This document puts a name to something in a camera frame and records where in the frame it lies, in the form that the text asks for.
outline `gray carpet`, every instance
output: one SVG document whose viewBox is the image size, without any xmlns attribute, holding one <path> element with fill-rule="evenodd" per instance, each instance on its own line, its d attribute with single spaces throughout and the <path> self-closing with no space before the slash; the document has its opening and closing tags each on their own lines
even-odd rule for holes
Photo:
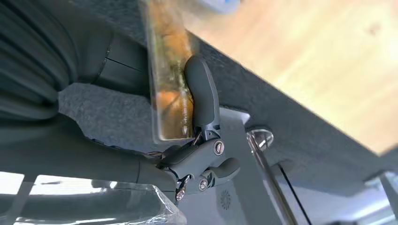
<svg viewBox="0 0 398 225">
<path fill-rule="evenodd" d="M 145 44 L 137 1 L 70 2 Z M 220 103 L 248 111 L 248 127 L 272 128 L 275 142 L 266 157 L 270 164 L 294 161 L 289 176 L 296 186 L 353 195 L 372 174 L 397 169 L 398 149 L 378 158 L 214 48 L 201 42 L 200 53 L 213 72 Z M 60 94 L 60 105 L 90 138 L 143 152 L 165 149 L 152 142 L 150 106 L 142 97 L 74 84 Z"/>
</svg>

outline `clamp handle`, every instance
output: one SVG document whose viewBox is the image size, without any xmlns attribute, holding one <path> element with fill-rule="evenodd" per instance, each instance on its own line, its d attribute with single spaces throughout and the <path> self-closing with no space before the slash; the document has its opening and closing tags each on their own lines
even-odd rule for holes
<svg viewBox="0 0 398 225">
<path fill-rule="evenodd" d="M 207 179 L 207 187 L 212 188 L 230 181 L 239 171 L 239 161 L 228 158 L 219 167 L 209 167 L 202 175 Z"/>
<path fill-rule="evenodd" d="M 195 104 L 195 132 L 201 131 L 204 141 L 220 138 L 220 103 L 209 67 L 199 56 L 192 56 L 184 72 Z"/>
</svg>

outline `black plastic part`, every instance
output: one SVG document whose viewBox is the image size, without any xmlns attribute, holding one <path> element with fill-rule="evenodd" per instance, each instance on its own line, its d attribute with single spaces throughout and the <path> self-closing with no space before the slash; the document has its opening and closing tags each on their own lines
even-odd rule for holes
<svg viewBox="0 0 398 225">
<path fill-rule="evenodd" d="M 195 102 L 194 126 L 201 128 L 205 141 L 220 138 L 218 93 L 206 62 L 199 56 L 192 56 L 185 65 L 185 79 Z"/>
<path fill-rule="evenodd" d="M 71 118 L 7 122 L 0 126 L 0 171 L 151 183 L 175 191 L 175 181 L 141 153 L 122 151 L 87 139 Z"/>
<path fill-rule="evenodd" d="M 71 50 L 78 58 L 78 76 L 72 82 L 92 83 L 103 68 L 115 32 L 68 1 L 38 0 L 35 5 L 42 7 L 41 14 L 54 16 L 58 27 L 64 30 L 63 36 L 69 37 L 74 45 Z"/>
<path fill-rule="evenodd" d="M 209 163 L 220 157 L 214 153 L 214 145 L 219 140 L 213 139 L 200 146 L 181 149 L 178 154 L 164 158 L 160 165 L 168 167 L 179 179 L 189 174 L 197 177 L 207 169 Z"/>
<path fill-rule="evenodd" d="M 102 71 L 92 84 L 150 98 L 147 50 L 115 33 Z"/>
</svg>

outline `glass panel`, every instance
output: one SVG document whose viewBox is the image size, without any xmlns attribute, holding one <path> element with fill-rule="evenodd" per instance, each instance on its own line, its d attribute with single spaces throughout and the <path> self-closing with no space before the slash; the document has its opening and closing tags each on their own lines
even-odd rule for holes
<svg viewBox="0 0 398 225">
<path fill-rule="evenodd" d="M 155 186 L 40 175 L 15 225 L 185 225 Z"/>
</svg>

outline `metal rod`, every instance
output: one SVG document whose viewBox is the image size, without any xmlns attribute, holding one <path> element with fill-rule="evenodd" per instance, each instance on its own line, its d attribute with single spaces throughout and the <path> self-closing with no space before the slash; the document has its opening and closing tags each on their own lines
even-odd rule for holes
<svg viewBox="0 0 398 225">
<path fill-rule="evenodd" d="M 287 175 L 286 175 L 286 173 L 285 173 L 285 170 L 283 169 L 283 167 L 282 167 L 280 164 L 278 164 L 278 167 L 279 167 L 279 169 L 281 170 L 281 172 L 282 172 L 282 174 L 283 174 L 283 177 L 285 178 L 287 184 L 289 185 L 290 190 L 291 190 L 291 192 L 293 193 L 294 198 L 296 199 L 296 201 L 297 201 L 297 203 L 298 203 L 298 206 L 300 207 L 301 211 L 303 212 L 304 217 L 306 218 L 308 224 L 309 224 L 309 225 L 312 225 L 312 223 L 311 223 L 311 221 L 310 221 L 310 218 L 309 218 L 308 215 L 307 215 L 307 212 L 304 210 L 304 207 L 303 207 L 303 205 L 301 204 L 301 202 L 300 202 L 300 200 L 299 200 L 299 197 L 297 196 L 296 192 L 294 191 L 293 186 L 291 185 L 289 179 L 287 178 Z"/>
<path fill-rule="evenodd" d="M 259 148 L 252 132 L 247 133 L 247 140 L 249 141 L 249 145 L 253 150 L 253 155 L 263 172 L 266 182 L 268 183 L 268 194 L 274 198 L 276 204 L 275 207 L 277 207 L 277 210 L 279 210 L 282 221 L 287 225 L 297 225 L 298 223 L 294 217 L 294 214 L 291 211 L 290 206 L 283 195 L 283 192 L 279 187 L 271 168 L 267 163 L 267 159 L 265 159 L 264 153 Z"/>
<path fill-rule="evenodd" d="M 196 142 L 198 142 L 199 138 L 202 136 L 202 131 L 199 132 L 199 134 L 196 136 L 195 140 L 192 142 L 191 146 L 195 145 Z"/>
</svg>

